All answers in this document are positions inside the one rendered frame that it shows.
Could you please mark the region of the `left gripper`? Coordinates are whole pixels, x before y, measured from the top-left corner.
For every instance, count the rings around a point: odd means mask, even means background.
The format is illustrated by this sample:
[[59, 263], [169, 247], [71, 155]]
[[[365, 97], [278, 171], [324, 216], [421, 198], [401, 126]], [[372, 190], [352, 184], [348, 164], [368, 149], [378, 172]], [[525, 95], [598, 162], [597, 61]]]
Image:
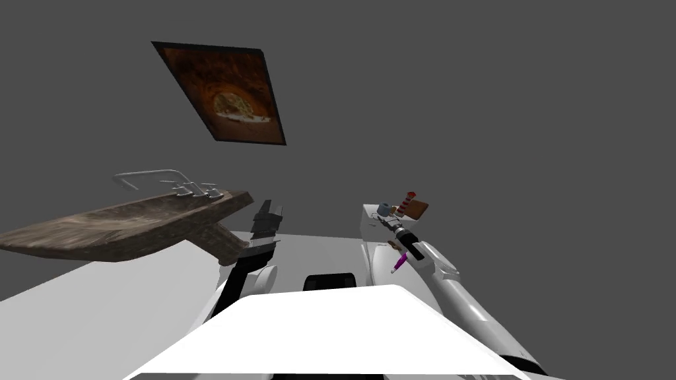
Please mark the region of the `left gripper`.
[[278, 206], [270, 213], [272, 199], [263, 201], [258, 213], [253, 218], [250, 245], [266, 245], [273, 243], [282, 221], [283, 206]]

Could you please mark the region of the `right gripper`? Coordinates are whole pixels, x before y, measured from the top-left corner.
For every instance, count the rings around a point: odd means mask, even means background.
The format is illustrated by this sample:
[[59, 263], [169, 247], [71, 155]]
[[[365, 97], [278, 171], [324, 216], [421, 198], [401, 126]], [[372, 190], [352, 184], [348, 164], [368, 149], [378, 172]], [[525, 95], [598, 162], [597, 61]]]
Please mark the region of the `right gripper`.
[[376, 218], [394, 234], [398, 234], [403, 229], [402, 221], [396, 216], [381, 216], [376, 214]]

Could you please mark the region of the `red white striped bottle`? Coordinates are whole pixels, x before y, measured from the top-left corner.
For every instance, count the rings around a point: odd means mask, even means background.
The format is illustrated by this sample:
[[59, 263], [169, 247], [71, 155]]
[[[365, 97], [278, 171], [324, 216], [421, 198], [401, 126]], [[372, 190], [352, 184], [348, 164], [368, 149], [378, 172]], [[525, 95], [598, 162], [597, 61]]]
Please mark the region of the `red white striped bottle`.
[[400, 205], [398, 206], [397, 210], [395, 211], [395, 215], [398, 217], [404, 217], [407, 215], [407, 209], [411, 205], [411, 203], [415, 200], [416, 193], [415, 192], [407, 192], [405, 198], [401, 201]]

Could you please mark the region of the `grey metal faucet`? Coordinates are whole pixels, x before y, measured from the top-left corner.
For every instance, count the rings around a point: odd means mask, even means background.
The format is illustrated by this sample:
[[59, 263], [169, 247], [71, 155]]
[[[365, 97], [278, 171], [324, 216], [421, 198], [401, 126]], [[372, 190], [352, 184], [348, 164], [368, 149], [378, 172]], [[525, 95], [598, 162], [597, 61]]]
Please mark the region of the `grey metal faucet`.
[[179, 197], [207, 197], [209, 199], [221, 199], [225, 196], [213, 183], [204, 183], [208, 188], [202, 189], [198, 184], [191, 181], [182, 172], [177, 170], [149, 170], [141, 172], [126, 172], [113, 175], [112, 180], [120, 187], [136, 191], [138, 188], [129, 182], [133, 178], [146, 178], [165, 182], [172, 185], [172, 190]]

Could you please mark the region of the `dark framed brown picture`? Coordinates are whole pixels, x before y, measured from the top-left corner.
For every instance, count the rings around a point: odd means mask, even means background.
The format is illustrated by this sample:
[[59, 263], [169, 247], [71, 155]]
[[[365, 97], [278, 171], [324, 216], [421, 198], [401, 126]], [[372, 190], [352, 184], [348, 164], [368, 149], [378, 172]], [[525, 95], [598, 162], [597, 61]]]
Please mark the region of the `dark framed brown picture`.
[[216, 141], [286, 145], [261, 49], [152, 42]]

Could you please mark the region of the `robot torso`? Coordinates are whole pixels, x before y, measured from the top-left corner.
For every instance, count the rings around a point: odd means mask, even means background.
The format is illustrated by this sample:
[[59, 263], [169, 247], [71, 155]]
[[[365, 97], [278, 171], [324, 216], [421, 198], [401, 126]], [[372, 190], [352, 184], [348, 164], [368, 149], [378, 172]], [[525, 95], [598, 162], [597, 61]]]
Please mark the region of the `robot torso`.
[[531, 380], [397, 284], [248, 296], [125, 380], [271, 380], [278, 373]]

